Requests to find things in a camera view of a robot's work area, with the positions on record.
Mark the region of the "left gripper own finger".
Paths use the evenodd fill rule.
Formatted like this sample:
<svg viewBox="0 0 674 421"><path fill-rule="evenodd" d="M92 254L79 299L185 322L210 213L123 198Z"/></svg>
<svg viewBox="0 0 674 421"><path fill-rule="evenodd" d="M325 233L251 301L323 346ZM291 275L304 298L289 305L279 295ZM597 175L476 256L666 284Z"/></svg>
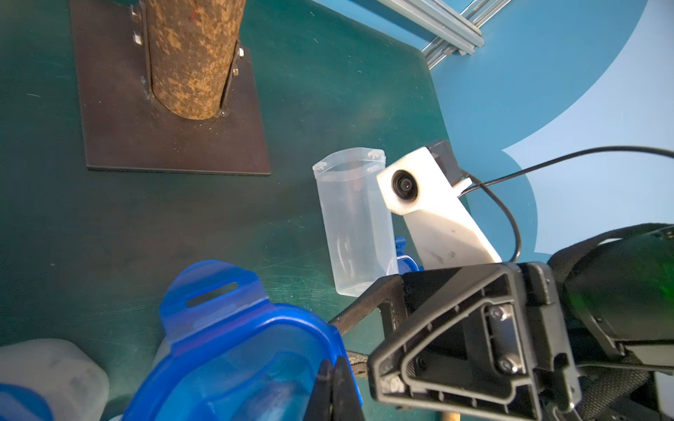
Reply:
<svg viewBox="0 0 674 421"><path fill-rule="evenodd" d="M349 361L324 360L316 375L304 421L365 421Z"/></svg>

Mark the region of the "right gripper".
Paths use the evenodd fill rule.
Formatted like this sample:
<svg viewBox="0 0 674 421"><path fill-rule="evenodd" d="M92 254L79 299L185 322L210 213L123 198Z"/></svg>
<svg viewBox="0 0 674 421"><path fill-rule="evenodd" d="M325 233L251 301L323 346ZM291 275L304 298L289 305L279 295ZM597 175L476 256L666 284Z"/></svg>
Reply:
<svg viewBox="0 0 674 421"><path fill-rule="evenodd" d="M546 263L383 278L393 328L370 354L379 403L493 420L670 420L673 228L612 230Z"/></svg>

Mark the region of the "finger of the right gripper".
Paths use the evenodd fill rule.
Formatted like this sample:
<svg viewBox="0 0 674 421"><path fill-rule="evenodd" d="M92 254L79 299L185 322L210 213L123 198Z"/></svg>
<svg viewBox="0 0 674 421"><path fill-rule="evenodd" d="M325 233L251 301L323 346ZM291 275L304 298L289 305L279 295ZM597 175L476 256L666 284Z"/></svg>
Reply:
<svg viewBox="0 0 674 421"><path fill-rule="evenodd" d="M379 310L384 336L400 328L408 318L405 306L404 280L390 275L376 280L345 310L329 321L330 326L345 334L362 322L374 310Z"/></svg>

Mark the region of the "blue cup lid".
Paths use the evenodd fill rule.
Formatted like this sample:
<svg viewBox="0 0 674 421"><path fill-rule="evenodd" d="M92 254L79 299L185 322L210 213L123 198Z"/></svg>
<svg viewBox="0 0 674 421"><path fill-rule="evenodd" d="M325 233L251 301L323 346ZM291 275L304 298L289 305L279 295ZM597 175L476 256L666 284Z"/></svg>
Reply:
<svg viewBox="0 0 674 421"><path fill-rule="evenodd" d="M400 275L423 270L423 266L420 266L412 256L405 252L406 245L407 241L404 237L399 236L395 239L398 273Z"/></svg>
<svg viewBox="0 0 674 421"><path fill-rule="evenodd" d="M160 307L168 354L140 386L126 420L304 420L324 360L347 360L337 328L270 302L259 277L201 261Z"/></svg>

